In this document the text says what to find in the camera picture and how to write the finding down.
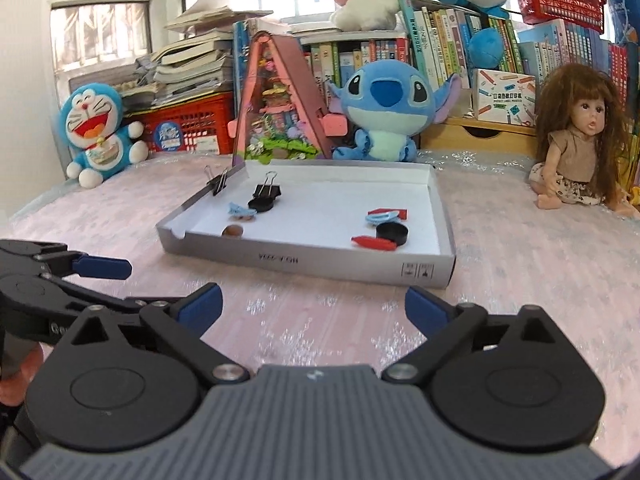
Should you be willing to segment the person's left hand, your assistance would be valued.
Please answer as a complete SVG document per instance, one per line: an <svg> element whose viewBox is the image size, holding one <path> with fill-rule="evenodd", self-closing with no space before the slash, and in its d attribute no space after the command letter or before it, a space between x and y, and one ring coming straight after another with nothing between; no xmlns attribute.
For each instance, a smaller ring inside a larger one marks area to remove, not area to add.
<svg viewBox="0 0 640 480"><path fill-rule="evenodd" d="M14 408L20 405L26 396L26 390L44 361L41 344L35 344L18 370L0 385L0 401L3 405Z"/></svg>

